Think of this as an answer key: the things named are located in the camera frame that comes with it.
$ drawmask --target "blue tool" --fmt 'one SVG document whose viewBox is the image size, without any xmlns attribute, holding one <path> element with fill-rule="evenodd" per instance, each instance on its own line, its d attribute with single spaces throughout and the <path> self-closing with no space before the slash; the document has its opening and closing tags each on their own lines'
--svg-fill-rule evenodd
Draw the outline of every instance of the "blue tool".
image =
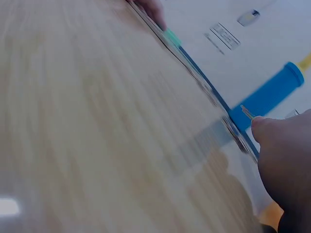
<svg viewBox="0 0 311 233">
<path fill-rule="evenodd" d="M 245 109 L 255 116 L 266 115 L 304 83 L 303 73 L 310 66 L 311 53 L 298 65 L 287 63 L 273 78 L 230 110 L 229 116 L 238 129 L 243 132 L 251 125 L 251 117 L 245 114 Z"/>
</svg>

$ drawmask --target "finger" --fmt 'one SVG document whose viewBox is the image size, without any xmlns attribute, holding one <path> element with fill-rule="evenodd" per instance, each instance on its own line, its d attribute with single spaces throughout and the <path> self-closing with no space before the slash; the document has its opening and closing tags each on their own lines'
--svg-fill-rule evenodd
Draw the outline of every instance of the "finger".
<svg viewBox="0 0 311 233">
<path fill-rule="evenodd" d="M 159 28 L 163 31 L 167 29 L 166 23 L 164 21 L 164 14 L 163 11 L 152 11 L 152 19 L 154 22 L 159 26 Z"/>
<path fill-rule="evenodd" d="M 266 137 L 267 131 L 267 124 L 271 122 L 270 118 L 264 118 L 263 116 L 257 116 L 252 120 L 252 134 L 254 139 L 260 144 L 263 139 Z"/>
<path fill-rule="evenodd" d="M 167 29 L 164 21 L 163 6 L 156 0 L 140 1 L 147 15 L 159 26 L 163 31 Z"/>
</svg>

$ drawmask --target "wooden table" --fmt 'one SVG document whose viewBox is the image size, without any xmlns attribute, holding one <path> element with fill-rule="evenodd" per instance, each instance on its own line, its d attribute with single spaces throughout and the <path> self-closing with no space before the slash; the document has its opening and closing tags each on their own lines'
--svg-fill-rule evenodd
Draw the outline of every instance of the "wooden table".
<svg viewBox="0 0 311 233">
<path fill-rule="evenodd" d="M 256 232 L 220 116 L 126 2 L 0 0 L 1 232 Z"/>
</svg>

